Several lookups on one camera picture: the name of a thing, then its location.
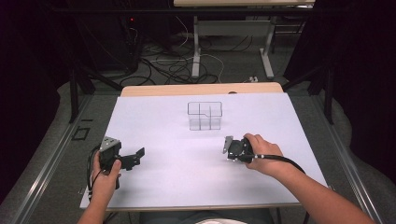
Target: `white table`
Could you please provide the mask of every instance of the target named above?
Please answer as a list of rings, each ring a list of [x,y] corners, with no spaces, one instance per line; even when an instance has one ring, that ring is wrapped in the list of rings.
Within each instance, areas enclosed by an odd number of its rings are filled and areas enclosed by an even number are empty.
[[[175,0],[176,7],[281,7],[312,5],[315,0]],[[268,78],[274,73],[268,58],[269,48],[274,35],[276,17],[269,21],[198,21],[194,17],[194,58],[192,77],[199,76],[201,49],[199,35],[256,35],[265,36],[264,48],[260,49],[262,64]]]
[[[220,130],[190,131],[187,104],[198,101],[222,102]],[[226,160],[224,137],[242,139],[245,133],[260,133],[278,143],[286,157],[327,186],[290,98],[276,83],[125,88],[106,135],[121,140],[121,156],[135,154],[141,147],[146,155],[132,171],[121,171],[120,188],[107,210],[298,205],[272,177]],[[86,208],[88,203],[85,194],[80,207]]]

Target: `wooden table edge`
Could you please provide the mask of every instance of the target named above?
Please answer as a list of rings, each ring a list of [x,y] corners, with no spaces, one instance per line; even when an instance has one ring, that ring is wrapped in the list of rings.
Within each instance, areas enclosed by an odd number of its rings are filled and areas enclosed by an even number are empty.
[[[154,85],[124,87],[120,96],[206,95],[261,92],[283,92],[283,90],[280,84],[276,82]]]

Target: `forearm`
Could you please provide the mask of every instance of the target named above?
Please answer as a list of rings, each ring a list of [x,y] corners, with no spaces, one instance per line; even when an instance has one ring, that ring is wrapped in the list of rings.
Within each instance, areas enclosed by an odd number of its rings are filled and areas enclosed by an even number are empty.
[[[87,209],[82,214],[78,221],[78,224],[93,224],[93,223],[103,223],[105,218],[107,204],[101,202],[91,201]]]
[[[274,174],[317,223],[374,223],[357,206],[286,163]]]

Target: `wrist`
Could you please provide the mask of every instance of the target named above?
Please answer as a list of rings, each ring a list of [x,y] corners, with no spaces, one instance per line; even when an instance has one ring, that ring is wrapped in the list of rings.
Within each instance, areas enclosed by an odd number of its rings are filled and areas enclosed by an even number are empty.
[[[89,204],[89,206],[94,207],[95,209],[99,209],[99,210],[106,210],[107,205],[108,205],[108,202],[106,200],[104,200],[103,198],[98,197],[98,195],[96,195],[96,197],[92,196],[91,202]]]
[[[288,162],[274,161],[271,169],[268,169],[267,174],[275,179],[279,179],[282,176],[289,175],[296,170],[297,168]]]

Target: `black controller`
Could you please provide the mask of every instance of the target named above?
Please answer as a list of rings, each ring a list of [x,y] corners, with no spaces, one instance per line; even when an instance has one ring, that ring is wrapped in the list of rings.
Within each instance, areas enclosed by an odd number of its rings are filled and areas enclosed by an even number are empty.
[[[100,168],[103,171],[110,172],[115,160],[121,161],[121,169],[126,169],[127,171],[130,171],[134,166],[140,164],[140,158],[142,158],[145,155],[145,149],[143,147],[140,148],[136,152],[136,154],[124,156],[124,157],[120,156],[120,149],[121,149],[120,140],[105,136],[99,149]],[[120,187],[120,181],[117,178],[116,189],[118,189],[119,187]]]
[[[253,148],[246,137],[233,140],[232,136],[225,137],[223,153],[228,153],[227,159],[251,163],[254,156]]]

